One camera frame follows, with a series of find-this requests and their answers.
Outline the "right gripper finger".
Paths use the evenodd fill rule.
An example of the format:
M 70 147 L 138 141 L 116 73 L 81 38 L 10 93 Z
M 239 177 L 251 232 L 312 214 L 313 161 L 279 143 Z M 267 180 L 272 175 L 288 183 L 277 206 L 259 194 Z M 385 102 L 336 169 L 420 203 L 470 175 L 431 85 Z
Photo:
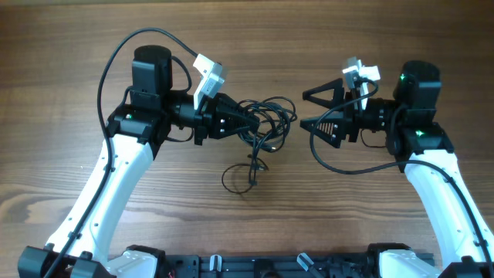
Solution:
M 339 148 L 341 141 L 346 138 L 345 119 L 342 112 L 336 112 L 324 117 L 314 135 L 335 148 Z
M 304 91 L 302 98 L 321 107 L 333 109 L 343 104 L 344 95 L 343 80 L 338 78 Z

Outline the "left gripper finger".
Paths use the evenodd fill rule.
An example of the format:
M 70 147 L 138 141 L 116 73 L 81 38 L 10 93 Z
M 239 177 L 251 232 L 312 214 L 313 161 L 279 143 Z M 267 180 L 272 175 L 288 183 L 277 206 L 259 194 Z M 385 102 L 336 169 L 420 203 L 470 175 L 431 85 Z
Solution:
M 258 124 L 259 118 L 226 94 L 219 96 L 219 116 L 227 123 Z
M 258 121 L 220 119 L 210 128 L 210 138 L 222 139 L 242 132 L 256 131 L 258 128 Z

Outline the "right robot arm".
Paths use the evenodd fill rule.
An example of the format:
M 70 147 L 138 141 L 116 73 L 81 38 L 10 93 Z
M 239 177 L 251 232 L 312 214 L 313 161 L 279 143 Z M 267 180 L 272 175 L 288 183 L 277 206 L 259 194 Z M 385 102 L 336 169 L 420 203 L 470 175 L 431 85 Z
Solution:
M 462 179 L 455 149 L 435 122 L 442 88 L 437 66 L 411 60 L 401 68 L 393 97 L 377 96 L 379 70 L 356 58 L 343 75 L 303 93 L 325 108 L 300 125 L 311 138 L 333 147 L 353 142 L 365 130 L 386 134 L 393 166 L 418 193 L 438 241 L 442 267 L 419 259 L 408 246 L 376 243 L 367 251 L 366 274 L 373 277 L 491 277 L 493 234 Z

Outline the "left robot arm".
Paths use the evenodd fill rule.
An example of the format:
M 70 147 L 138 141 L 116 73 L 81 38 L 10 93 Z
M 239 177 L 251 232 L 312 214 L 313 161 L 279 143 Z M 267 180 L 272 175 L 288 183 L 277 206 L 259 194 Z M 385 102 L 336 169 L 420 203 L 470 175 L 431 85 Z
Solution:
M 178 59 L 163 46 L 135 50 L 132 84 L 103 125 L 103 146 L 86 185 L 60 227 L 42 248 L 26 247 L 21 277 L 172 277 L 163 250 L 131 246 L 116 258 L 109 248 L 135 186 L 151 166 L 172 127 L 188 127 L 192 139 L 222 139 L 257 131 L 259 118 L 220 92 L 222 66 L 195 58 L 201 82 L 195 92 L 175 90 Z

